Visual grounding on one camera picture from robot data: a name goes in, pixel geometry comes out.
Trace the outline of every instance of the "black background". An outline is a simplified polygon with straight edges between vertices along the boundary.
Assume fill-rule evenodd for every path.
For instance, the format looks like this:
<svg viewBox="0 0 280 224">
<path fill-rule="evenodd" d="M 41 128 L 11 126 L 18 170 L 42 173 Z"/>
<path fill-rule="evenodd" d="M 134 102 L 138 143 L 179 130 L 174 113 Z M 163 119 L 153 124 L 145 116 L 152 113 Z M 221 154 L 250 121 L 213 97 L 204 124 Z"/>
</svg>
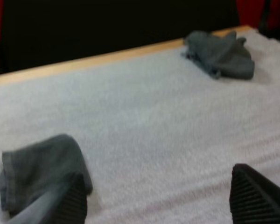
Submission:
<svg viewBox="0 0 280 224">
<path fill-rule="evenodd" d="M 1 42 L 15 71 L 237 25 L 235 0 L 5 0 Z"/>
</svg>

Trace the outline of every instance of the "ridged rubber pad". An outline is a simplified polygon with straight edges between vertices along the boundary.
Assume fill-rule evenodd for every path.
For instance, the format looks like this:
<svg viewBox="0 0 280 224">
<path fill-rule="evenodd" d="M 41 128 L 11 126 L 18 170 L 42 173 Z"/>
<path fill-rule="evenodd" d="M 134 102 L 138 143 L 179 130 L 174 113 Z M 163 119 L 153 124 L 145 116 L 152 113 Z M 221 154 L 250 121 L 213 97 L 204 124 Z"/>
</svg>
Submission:
<svg viewBox="0 0 280 224">
<path fill-rule="evenodd" d="M 72 185 L 54 211 L 49 224 L 84 224 L 87 200 L 84 179 L 76 175 Z"/>
<path fill-rule="evenodd" d="M 229 202 L 234 224 L 280 224 L 280 187 L 246 164 L 233 167 Z"/>
</svg>

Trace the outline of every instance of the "wooden table edge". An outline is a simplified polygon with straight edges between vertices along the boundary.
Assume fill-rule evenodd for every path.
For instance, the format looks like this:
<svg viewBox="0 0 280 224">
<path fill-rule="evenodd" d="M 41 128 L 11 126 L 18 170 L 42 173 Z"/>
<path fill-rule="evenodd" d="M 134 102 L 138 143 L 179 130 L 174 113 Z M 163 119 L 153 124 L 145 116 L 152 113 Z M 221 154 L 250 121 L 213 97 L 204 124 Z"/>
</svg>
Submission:
<svg viewBox="0 0 280 224">
<path fill-rule="evenodd" d="M 240 26 L 234 28 L 214 31 L 213 34 L 217 36 L 224 36 L 228 32 L 235 30 L 236 32 L 244 32 L 252 29 L 249 26 Z M 163 50 L 174 49 L 183 45 L 183 39 L 176 39 L 156 44 L 151 44 L 143 47 L 127 49 L 108 54 L 91 56 L 82 59 L 44 65 L 36 68 L 20 70 L 0 75 L 0 85 L 13 82 L 20 82 L 37 77 L 51 76 L 55 74 L 64 73 L 78 69 L 95 67 L 105 63 L 112 63 L 115 61 L 134 58 L 142 55 L 152 54 Z"/>
</svg>

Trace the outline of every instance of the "gray rag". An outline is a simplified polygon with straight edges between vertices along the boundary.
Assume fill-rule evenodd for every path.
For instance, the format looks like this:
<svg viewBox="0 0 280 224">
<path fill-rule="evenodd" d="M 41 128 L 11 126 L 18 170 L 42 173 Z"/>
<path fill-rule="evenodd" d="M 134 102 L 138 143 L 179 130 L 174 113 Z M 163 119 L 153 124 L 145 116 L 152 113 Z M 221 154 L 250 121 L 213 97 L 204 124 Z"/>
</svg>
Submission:
<svg viewBox="0 0 280 224">
<path fill-rule="evenodd" d="M 16 215 L 69 173 L 81 173 L 86 193 L 92 183 L 77 142 L 62 134 L 40 143 L 2 154 L 1 208 Z"/>
<path fill-rule="evenodd" d="M 224 37 L 193 31 L 184 40 L 186 57 L 213 78 L 252 79 L 254 61 L 244 47 L 246 39 L 231 31 Z"/>
</svg>

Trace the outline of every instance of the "gray cloth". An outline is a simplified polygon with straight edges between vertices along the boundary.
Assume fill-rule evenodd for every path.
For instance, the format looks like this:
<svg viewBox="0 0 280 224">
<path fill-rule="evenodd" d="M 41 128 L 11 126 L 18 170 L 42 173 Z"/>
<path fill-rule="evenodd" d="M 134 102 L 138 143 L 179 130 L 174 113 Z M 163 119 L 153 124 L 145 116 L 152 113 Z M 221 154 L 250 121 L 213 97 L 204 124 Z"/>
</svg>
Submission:
<svg viewBox="0 0 280 224">
<path fill-rule="evenodd" d="M 186 57 L 213 78 L 221 76 L 252 79 L 254 61 L 244 48 L 246 39 L 236 39 L 237 33 L 230 32 L 218 37 L 203 31 L 193 31 L 185 38 L 188 49 Z"/>
<path fill-rule="evenodd" d="M 86 214 L 84 177 L 68 173 L 7 224 L 84 224 Z"/>
<path fill-rule="evenodd" d="M 86 192 L 92 191 L 79 145 L 68 135 L 58 135 L 16 151 L 4 152 L 2 161 L 1 208 L 10 214 L 25 209 L 68 173 L 82 173 Z"/>
</svg>

